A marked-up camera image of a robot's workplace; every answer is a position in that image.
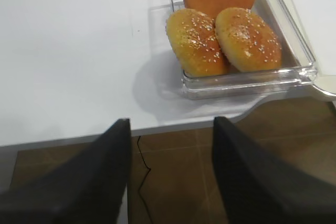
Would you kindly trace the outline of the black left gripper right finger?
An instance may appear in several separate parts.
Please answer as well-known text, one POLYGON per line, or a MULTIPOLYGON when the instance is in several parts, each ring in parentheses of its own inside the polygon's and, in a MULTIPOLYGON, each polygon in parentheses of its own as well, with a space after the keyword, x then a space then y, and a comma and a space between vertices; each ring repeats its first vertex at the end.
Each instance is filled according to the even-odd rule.
POLYGON ((213 121, 212 164, 229 223, 335 223, 335 186, 263 149, 230 120, 213 121))

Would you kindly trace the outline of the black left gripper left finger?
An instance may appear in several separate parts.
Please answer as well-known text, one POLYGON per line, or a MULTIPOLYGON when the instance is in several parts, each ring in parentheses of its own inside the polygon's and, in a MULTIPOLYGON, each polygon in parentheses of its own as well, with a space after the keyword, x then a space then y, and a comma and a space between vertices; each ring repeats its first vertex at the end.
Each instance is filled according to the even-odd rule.
POLYGON ((130 121, 119 119, 52 172, 2 193, 1 223, 117 223, 130 170, 130 121))

